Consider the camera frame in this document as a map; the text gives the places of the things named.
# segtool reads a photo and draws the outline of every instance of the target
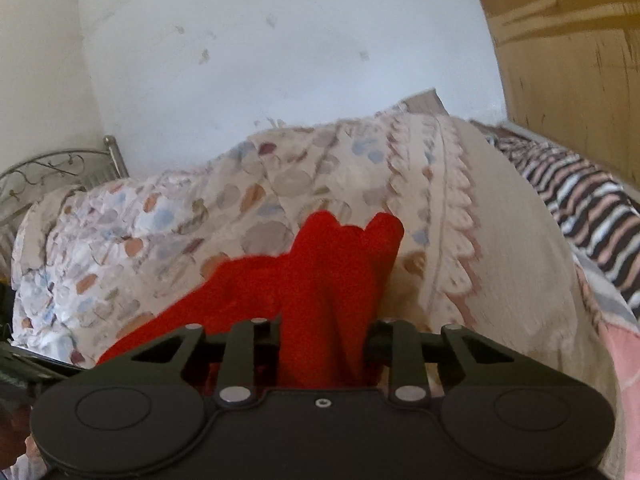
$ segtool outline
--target headboard post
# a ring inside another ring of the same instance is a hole
[[[124,159],[122,158],[122,154],[120,153],[120,148],[118,147],[116,138],[113,136],[107,135],[102,138],[102,142],[104,142],[104,145],[109,151],[109,154],[111,155],[111,160],[113,161],[113,164],[116,167],[116,171],[118,172],[120,177],[128,178],[129,171],[127,171],[127,167],[124,164]]]

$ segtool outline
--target white wall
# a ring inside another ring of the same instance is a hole
[[[499,120],[478,0],[79,0],[105,130],[133,174],[207,160],[270,126],[371,114],[435,86]]]
[[[101,135],[78,0],[0,0],[0,171]]]

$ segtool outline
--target wall stain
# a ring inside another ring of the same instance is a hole
[[[198,64],[202,65],[202,64],[208,63],[209,59],[211,59],[209,57],[209,49],[206,48],[202,51],[202,57],[200,58],[200,61],[198,62]]]

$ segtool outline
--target wooden panel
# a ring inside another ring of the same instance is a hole
[[[481,0],[510,120],[640,184],[640,0]]]

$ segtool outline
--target red fabric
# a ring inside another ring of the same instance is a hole
[[[384,213],[365,229],[315,213],[290,253],[222,263],[200,288],[118,341],[99,363],[187,323],[213,334],[282,313],[279,386],[364,386],[370,383],[364,341],[403,234],[400,221]]]

